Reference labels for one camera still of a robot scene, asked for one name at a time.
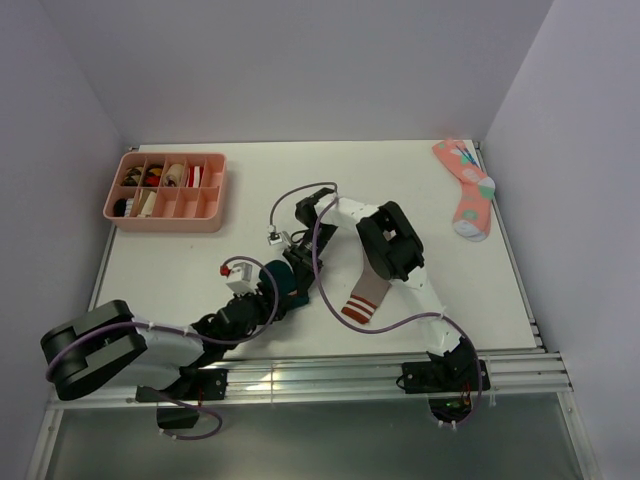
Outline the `dark green patterned sock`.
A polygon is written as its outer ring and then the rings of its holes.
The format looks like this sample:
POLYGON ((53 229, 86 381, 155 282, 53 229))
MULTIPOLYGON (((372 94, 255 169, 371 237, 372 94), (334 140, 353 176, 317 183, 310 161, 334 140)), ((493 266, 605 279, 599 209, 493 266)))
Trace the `dark green patterned sock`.
POLYGON ((293 270, 288 263, 282 260, 272 260, 265 265, 259 273, 259 280, 270 289, 273 278, 278 290, 278 307, 280 310, 293 310, 301 308, 309 303, 307 294, 300 294, 293 270))

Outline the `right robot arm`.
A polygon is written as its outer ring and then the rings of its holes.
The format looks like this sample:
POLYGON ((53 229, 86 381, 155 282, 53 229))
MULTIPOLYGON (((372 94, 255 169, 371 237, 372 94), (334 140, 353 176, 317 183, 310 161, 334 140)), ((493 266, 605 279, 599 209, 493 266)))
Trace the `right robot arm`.
POLYGON ((396 202, 388 201, 380 206, 366 204, 341 196, 335 183, 315 185, 319 189, 295 207, 295 218, 306 227, 303 238, 283 251, 298 282, 296 293, 305 296, 315 284, 330 314, 359 334, 382 335, 418 322, 427 341, 426 353, 438 386, 455 389, 468 373, 474 374, 481 383, 482 368, 475 345, 443 310, 421 311, 378 329, 364 326, 393 285, 403 288, 417 302, 429 297, 423 243, 396 202), (343 309, 338 311, 327 297, 320 278, 319 256, 340 229, 357 234, 363 253, 363 274, 343 309))

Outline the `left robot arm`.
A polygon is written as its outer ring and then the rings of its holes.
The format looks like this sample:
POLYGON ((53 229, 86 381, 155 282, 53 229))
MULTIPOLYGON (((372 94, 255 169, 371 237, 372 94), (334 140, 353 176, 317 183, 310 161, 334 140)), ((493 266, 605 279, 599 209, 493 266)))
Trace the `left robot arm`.
POLYGON ((58 398, 85 397, 108 383, 144 386, 183 399, 195 386, 196 370, 281 320, 297 300, 294 287, 258 283, 221 309, 183 328, 135 316, 123 300, 110 301, 44 334, 40 346, 46 378, 58 398))

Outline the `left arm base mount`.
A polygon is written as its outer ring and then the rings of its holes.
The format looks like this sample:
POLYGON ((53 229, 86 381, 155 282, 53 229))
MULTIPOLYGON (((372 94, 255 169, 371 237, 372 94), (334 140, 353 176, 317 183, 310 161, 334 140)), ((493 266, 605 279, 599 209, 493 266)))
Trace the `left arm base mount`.
POLYGON ((156 409, 156 423, 166 435, 181 440, 196 440, 215 435, 222 427, 222 419, 205 403, 225 398, 228 385, 227 369, 184 369, 183 375, 169 387, 158 390, 138 386, 135 393, 137 403, 168 403, 168 407, 156 409), (214 430, 208 434, 187 435, 182 430, 193 429, 204 416, 217 420, 214 430))

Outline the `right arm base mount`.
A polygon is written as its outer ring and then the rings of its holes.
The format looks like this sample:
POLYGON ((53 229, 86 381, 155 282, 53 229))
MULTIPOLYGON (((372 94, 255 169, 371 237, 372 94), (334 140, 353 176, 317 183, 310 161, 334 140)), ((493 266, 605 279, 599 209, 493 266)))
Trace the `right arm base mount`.
POLYGON ((474 360, 466 367, 451 366, 445 361, 405 362, 396 386, 408 395, 445 394, 429 399, 432 415, 445 423, 460 422, 473 410, 472 394, 491 388, 486 363, 474 360))

